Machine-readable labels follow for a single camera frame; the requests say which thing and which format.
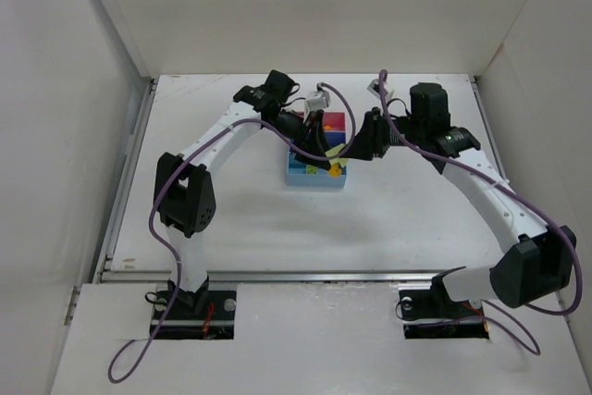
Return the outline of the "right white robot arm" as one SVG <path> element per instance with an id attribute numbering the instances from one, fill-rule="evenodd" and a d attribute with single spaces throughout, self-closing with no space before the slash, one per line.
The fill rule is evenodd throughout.
<path id="1" fill-rule="evenodd" d="M 560 313 L 574 312 L 583 293 L 574 233 L 518 196 L 488 161 L 479 140 L 451 124 L 444 88 L 431 82 L 412 86 L 411 108 L 402 117 L 389 113 L 392 90 L 385 78 L 373 80 L 368 89 L 381 105 L 365 114 L 346 157 L 373 160 L 390 146 L 411 148 L 464 195 L 502 252 L 494 265 L 456 267 L 434 276 L 427 290 L 404 291 L 405 319 L 460 318 L 463 304 L 489 299 L 510 308 L 531 307 L 570 282 L 575 284 L 574 299 Z"/>

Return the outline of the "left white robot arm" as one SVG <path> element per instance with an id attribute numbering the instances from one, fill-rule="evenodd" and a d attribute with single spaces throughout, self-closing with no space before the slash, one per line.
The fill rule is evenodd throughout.
<path id="1" fill-rule="evenodd" d="M 263 84 L 240 88 L 224 115 L 198 142 L 179 154 L 164 153 L 158 159 L 149 229 L 155 229 L 155 222 L 163 224 L 166 235 L 156 239 L 175 260 L 167 283 L 169 309 L 197 316 L 207 305 L 209 276 L 203 233 L 216 212 L 214 177 L 248 139 L 261 129 L 270 130 L 302 161 L 329 166 L 329 147 L 318 114 L 300 116 L 286 108 L 299 88 L 287 74 L 270 71 Z"/>

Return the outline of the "yellow duplo brick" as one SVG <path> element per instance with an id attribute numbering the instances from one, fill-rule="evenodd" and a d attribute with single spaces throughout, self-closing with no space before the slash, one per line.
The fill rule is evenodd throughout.
<path id="1" fill-rule="evenodd" d="M 342 175 L 342 168 L 340 164 L 334 164 L 330 167 L 327 174 L 332 178 L 338 178 Z"/>

